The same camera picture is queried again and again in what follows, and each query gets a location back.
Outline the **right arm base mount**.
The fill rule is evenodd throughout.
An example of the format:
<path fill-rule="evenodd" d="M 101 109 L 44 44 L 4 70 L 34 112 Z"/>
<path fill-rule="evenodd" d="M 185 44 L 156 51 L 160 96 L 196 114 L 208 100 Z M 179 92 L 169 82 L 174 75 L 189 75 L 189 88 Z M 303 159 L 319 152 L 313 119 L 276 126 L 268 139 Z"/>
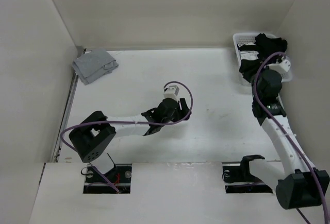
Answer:
<path fill-rule="evenodd" d="M 273 194 L 273 190 L 253 176 L 245 176 L 240 164 L 223 164 L 222 180 L 227 194 Z"/>

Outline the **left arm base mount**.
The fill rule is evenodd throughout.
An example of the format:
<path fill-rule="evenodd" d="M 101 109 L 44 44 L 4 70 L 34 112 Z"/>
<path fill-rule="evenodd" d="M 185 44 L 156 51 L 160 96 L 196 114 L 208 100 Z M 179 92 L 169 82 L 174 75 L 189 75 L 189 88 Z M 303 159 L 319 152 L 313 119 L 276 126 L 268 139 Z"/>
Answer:
<path fill-rule="evenodd" d="M 115 185 L 118 192 L 100 176 L 91 166 L 81 169 L 80 174 L 85 177 L 84 194 L 130 194 L 132 179 L 131 164 L 117 164 L 105 177 Z"/>

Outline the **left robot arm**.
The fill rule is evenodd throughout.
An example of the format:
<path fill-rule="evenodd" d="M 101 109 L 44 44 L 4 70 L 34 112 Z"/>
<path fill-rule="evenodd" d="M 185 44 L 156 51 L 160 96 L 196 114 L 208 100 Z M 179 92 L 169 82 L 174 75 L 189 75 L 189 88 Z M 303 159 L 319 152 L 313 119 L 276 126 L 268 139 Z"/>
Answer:
<path fill-rule="evenodd" d="M 83 163 L 94 165 L 104 182 L 112 181 L 116 170 L 106 161 L 106 148 L 114 139 L 137 135 L 149 136 L 162 127 L 188 120 L 191 109 L 186 100 L 165 98 L 155 108 L 139 115 L 108 120 L 102 111 L 95 111 L 69 133 L 70 142 Z"/>

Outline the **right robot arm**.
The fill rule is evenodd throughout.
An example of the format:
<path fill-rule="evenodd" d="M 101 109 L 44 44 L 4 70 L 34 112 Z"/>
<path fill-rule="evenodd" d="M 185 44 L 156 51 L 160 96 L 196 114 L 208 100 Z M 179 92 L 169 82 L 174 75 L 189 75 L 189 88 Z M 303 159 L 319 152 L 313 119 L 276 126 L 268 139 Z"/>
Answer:
<path fill-rule="evenodd" d="M 288 123 L 278 95 L 282 77 L 274 70 L 264 70 L 251 81 L 252 111 L 270 138 L 283 170 L 268 163 L 261 155 L 244 156 L 239 174 L 244 180 L 258 179 L 275 191 L 279 205 L 285 209 L 320 206 L 329 185 L 329 175 L 318 170 L 304 154 Z"/>

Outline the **black tank top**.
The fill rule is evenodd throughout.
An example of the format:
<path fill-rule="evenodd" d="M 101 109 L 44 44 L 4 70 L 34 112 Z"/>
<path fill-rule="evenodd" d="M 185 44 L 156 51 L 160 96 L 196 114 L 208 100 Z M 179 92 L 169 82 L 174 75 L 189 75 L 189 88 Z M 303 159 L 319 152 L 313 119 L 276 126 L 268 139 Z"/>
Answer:
<path fill-rule="evenodd" d="M 288 47 L 287 40 L 281 37 L 269 38 L 264 33 L 259 33 L 257 36 L 255 36 L 254 42 L 250 43 L 254 43 L 258 47 L 258 59 L 254 61 L 240 59 L 239 67 L 239 72 L 242 74 L 243 79 L 249 83 L 252 82 L 254 75 L 257 73 L 259 67 L 270 55 L 276 52 L 285 53 Z"/>

